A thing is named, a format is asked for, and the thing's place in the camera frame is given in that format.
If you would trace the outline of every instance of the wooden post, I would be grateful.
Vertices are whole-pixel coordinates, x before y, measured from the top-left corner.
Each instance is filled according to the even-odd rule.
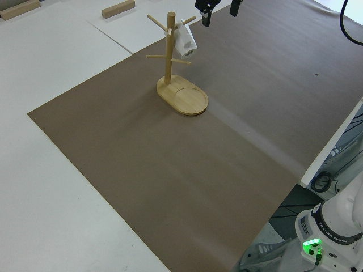
[[[166,37],[166,62],[165,62],[165,84],[169,85],[171,80],[171,65],[172,65],[172,51],[174,48],[174,30],[175,30],[175,12],[168,12],[168,23],[167,23],[167,30],[170,31],[170,35]]]

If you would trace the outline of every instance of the brown paper sheet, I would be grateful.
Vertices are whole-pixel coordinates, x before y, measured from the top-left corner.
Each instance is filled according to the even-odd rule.
[[[156,42],[29,113],[172,272],[229,271],[362,96],[363,49],[314,1],[243,2],[181,75],[209,95],[186,117],[155,85]],[[352,33],[362,27],[347,20]]]

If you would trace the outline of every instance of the circular recess in wooden base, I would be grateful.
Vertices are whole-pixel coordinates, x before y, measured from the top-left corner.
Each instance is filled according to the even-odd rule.
[[[206,93],[178,75],[171,75],[169,85],[165,84],[164,77],[160,78],[157,83],[157,92],[176,111],[184,115],[201,114],[208,106]]]

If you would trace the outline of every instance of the light wood block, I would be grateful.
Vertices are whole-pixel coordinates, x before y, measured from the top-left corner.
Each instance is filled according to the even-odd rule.
[[[112,7],[105,8],[104,10],[101,10],[101,13],[103,18],[110,18],[134,7],[135,0],[127,0]]]
[[[178,75],[171,75],[170,84],[165,84],[164,77],[157,83],[158,95],[176,111],[184,115],[198,115],[208,106],[206,93]]]
[[[37,7],[40,7],[39,0],[29,0],[14,7],[10,7],[7,10],[0,11],[0,16],[4,20],[9,20],[28,11],[34,10]]]

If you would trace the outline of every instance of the wooden block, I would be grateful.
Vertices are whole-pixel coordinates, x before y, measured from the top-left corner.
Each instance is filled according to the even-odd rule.
[[[115,16],[121,12],[124,12],[126,10],[130,10],[135,7],[135,0],[127,0],[125,2],[119,3],[117,5],[114,5],[112,7],[105,8],[102,10],[102,17],[103,18],[110,18],[112,16]]]
[[[37,7],[40,7],[39,0],[29,0],[14,7],[10,7],[7,10],[0,11],[0,16],[4,20],[9,20],[28,11],[34,10]]]

